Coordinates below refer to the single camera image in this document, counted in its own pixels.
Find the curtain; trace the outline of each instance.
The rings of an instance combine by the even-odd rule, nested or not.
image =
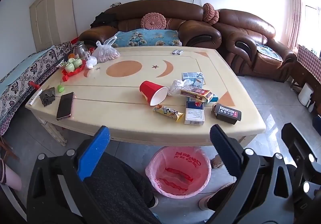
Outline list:
[[[293,0],[292,10],[293,13],[290,26],[290,37],[288,40],[289,49],[294,49],[298,42],[301,24],[305,16],[304,0]]]

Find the corner cabinet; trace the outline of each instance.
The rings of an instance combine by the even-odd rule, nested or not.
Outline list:
[[[30,19],[37,52],[77,37],[73,0],[36,0]]]

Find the barcode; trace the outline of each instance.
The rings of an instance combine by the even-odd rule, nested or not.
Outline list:
[[[199,125],[201,122],[193,122],[193,121],[190,121],[189,124],[190,125]]]

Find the window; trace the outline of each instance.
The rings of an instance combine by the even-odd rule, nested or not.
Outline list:
[[[305,1],[305,20],[302,24],[299,44],[314,50],[317,56],[321,52],[321,0]]]

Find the checkered cloth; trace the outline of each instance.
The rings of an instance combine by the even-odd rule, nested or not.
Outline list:
[[[306,48],[300,45],[297,45],[297,47],[299,50],[297,61],[321,84],[321,60]]]

